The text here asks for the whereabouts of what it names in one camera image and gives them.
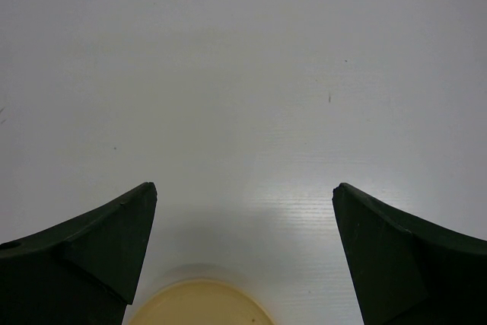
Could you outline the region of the yellow plastic plate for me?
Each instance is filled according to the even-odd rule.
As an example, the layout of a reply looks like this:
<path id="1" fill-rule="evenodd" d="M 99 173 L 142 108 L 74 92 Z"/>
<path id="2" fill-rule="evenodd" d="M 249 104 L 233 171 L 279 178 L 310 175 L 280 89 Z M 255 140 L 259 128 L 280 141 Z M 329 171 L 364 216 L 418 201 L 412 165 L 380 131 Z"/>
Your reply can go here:
<path id="1" fill-rule="evenodd" d="M 142 305 L 131 324 L 274 324 L 253 297 L 211 279 L 177 282 Z"/>

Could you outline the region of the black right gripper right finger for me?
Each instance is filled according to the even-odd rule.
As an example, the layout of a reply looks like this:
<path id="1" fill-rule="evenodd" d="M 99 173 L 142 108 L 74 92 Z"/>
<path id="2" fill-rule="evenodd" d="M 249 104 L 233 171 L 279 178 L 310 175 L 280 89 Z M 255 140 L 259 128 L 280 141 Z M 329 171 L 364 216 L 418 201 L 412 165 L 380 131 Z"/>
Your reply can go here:
<path id="1" fill-rule="evenodd" d="M 486 242 L 341 183 L 333 209 L 366 324 L 484 324 Z"/>

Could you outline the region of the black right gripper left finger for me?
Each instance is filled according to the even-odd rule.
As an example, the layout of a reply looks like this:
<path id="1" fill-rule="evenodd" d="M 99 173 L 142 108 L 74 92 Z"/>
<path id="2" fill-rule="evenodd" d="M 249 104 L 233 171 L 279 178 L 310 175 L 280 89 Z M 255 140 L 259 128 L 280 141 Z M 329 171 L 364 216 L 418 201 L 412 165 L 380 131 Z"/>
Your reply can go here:
<path id="1" fill-rule="evenodd" d="M 96 209 L 1 245 L 3 324 L 121 324 L 157 204 L 143 183 Z"/>

